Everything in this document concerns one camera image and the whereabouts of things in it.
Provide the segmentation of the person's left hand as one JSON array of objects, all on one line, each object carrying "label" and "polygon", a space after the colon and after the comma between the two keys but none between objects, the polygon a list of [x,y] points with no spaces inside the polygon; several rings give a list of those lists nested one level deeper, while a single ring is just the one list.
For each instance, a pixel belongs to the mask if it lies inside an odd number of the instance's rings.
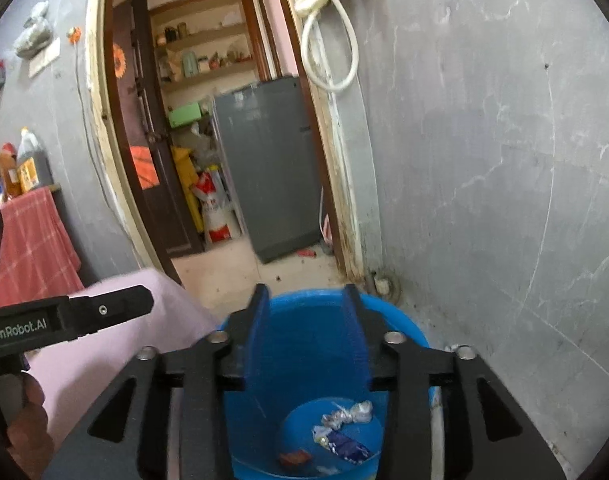
[{"label": "person's left hand", "polygon": [[18,408],[6,419],[7,452],[29,479],[41,479],[54,455],[54,441],[48,434],[45,394],[30,374],[0,376],[0,408]]}]

